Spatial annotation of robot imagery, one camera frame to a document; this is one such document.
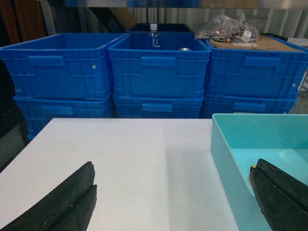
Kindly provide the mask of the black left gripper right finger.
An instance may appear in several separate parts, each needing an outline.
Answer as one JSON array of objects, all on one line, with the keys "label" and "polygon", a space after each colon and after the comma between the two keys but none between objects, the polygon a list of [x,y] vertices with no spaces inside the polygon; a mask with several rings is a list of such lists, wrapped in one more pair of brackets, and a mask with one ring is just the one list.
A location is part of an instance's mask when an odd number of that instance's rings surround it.
[{"label": "black left gripper right finger", "polygon": [[270,162],[250,167],[249,182],[273,231],[308,229],[308,186]]}]

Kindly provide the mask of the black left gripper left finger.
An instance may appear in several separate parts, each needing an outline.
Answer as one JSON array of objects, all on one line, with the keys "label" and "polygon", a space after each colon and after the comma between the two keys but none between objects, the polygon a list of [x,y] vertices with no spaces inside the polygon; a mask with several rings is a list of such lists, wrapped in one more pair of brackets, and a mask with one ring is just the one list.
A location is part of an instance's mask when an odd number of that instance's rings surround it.
[{"label": "black left gripper left finger", "polygon": [[85,231],[97,202],[95,169],[86,162],[2,231]]}]

